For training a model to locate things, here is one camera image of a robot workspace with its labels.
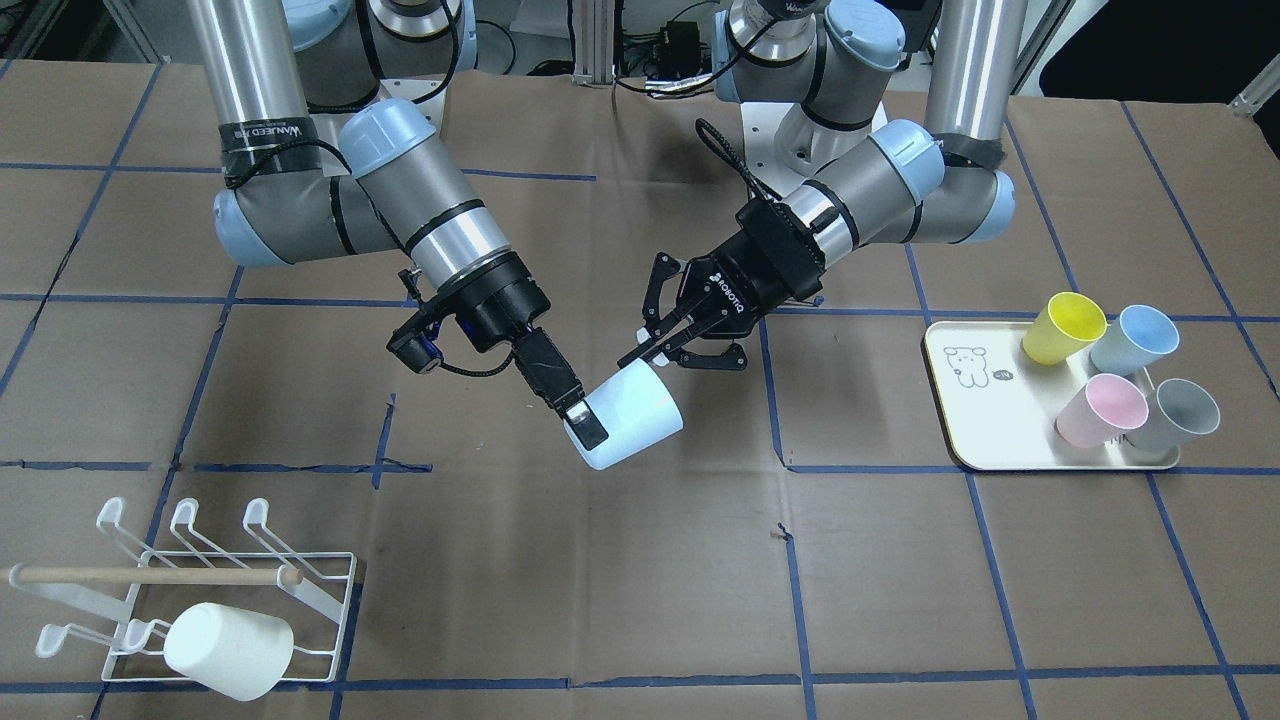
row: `yellow cup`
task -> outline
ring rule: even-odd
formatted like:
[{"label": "yellow cup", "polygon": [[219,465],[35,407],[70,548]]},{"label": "yellow cup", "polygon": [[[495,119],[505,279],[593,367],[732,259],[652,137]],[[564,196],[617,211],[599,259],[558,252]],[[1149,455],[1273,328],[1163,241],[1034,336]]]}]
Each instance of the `yellow cup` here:
[{"label": "yellow cup", "polygon": [[1023,352],[1041,365],[1056,365],[1107,332],[1107,316],[1088,297],[1060,292],[1036,316],[1023,337]]}]

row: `tray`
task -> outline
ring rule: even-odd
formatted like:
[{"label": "tray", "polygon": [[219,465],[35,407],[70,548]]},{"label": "tray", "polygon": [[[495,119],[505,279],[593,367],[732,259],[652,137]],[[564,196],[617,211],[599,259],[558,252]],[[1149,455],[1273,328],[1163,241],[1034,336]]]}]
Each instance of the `tray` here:
[{"label": "tray", "polygon": [[[942,322],[924,333],[924,355],[942,425],[956,457],[974,470],[1167,470],[1179,451],[1138,450],[1124,438],[1082,450],[1053,419],[1096,370],[1087,351],[1046,368],[1021,348],[1030,323]],[[1129,377],[1152,391],[1147,370]]]}]

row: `wooden dowel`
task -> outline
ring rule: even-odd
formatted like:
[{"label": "wooden dowel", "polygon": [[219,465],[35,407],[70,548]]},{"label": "wooden dowel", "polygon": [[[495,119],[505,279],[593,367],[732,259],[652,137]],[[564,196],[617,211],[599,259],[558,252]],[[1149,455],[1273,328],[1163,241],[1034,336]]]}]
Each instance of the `wooden dowel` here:
[{"label": "wooden dowel", "polygon": [[[27,568],[18,569],[19,583],[119,583],[142,585],[274,585],[275,568]],[[302,570],[291,568],[280,575],[287,585],[302,582]]]}]

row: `pink cup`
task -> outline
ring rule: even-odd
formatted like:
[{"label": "pink cup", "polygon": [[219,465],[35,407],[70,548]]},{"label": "pink cup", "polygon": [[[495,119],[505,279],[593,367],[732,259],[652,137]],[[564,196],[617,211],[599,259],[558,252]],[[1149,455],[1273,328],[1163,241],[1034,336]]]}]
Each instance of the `pink cup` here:
[{"label": "pink cup", "polygon": [[1097,447],[1140,428],[1147,421],[1147,398],[1138,386],[1110,373],[1089,378],[1066,404],[1053,425],[1075,447]]}]

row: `blue cup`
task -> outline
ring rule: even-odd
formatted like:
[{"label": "blue cup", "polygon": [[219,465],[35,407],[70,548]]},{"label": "blue cup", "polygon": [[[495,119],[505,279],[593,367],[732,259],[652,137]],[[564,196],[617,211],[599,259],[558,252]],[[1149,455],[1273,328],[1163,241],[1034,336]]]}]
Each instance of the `blue cup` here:
[{"label": "blue cup", "polygon": [[1174,322],[1149,305],[1130,305],[1089,351],[1089,360],[1102,373],[1132,375],[1178,350],[1180,337]]}]

